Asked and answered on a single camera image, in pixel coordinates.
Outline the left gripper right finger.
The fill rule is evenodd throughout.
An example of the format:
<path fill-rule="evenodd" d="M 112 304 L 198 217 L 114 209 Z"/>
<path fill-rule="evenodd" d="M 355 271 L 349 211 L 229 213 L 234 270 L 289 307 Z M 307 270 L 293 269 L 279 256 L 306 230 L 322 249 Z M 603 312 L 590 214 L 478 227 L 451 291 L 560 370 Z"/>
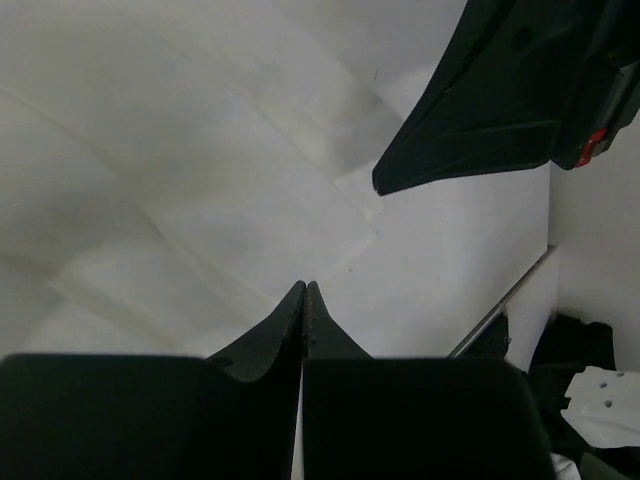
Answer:
<path fill-rule="evenodd" d="M 519 370 L 493 358 L 368 355 L 319 286 L 303 317 L 308 479 L 551 479 L 549 442 Z"/>

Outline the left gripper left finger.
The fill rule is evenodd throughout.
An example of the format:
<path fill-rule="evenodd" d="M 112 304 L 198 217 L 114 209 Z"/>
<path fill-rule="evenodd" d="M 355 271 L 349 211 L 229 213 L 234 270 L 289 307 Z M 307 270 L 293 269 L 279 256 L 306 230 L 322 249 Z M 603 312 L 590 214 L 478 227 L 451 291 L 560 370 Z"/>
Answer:
<path fill-rule="evenodd" d="M 305 291 L 206 358 L 4 358 L 2 477 L 289 478 Z"/>

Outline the white pleated skirt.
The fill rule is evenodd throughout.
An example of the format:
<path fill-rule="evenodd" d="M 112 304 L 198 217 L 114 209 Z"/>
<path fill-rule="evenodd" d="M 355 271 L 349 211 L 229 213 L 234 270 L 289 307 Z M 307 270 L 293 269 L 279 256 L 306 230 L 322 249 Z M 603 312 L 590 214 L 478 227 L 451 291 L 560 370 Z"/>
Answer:
<path fill-rule="evenodd" d="M 5 1 L 1 351 L 198 353 L 294 281 L 378 354 L 403 252 L 370 172 L 409 1 Z"/>

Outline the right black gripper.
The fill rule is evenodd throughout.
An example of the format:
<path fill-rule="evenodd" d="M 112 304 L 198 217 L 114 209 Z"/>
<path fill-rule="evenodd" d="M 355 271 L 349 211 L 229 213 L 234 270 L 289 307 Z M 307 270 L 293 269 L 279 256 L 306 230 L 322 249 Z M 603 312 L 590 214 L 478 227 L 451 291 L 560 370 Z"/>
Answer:
<path fill-rule="evenodd" d="M 608 1 L 599 27 L 571 94 L 588 36 L 584 2 L 467 2 L 374 167 L 375 191 L 537 168 L 552 150 L 568 171 L 606 152 L 639 110 L 639 3 Z"/>

